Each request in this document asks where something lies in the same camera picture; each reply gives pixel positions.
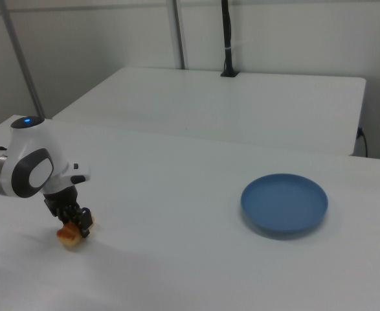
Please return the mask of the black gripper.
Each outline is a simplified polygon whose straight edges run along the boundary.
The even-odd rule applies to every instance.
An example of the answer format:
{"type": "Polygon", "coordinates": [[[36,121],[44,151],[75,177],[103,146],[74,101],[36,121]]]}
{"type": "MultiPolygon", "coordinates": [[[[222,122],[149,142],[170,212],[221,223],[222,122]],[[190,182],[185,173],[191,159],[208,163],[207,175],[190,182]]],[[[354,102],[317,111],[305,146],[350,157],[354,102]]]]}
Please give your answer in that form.
{"type": "Polygon", "coordinates": [[[63,224],[71,223],[79,227],[82,238],[86,238],[92,226],[92,214],[86,207],[77,203],[78,191],[75,186],[67,187],[54,194],[44,194],[44,202],[53,217],[57,217],[63,224]]]}

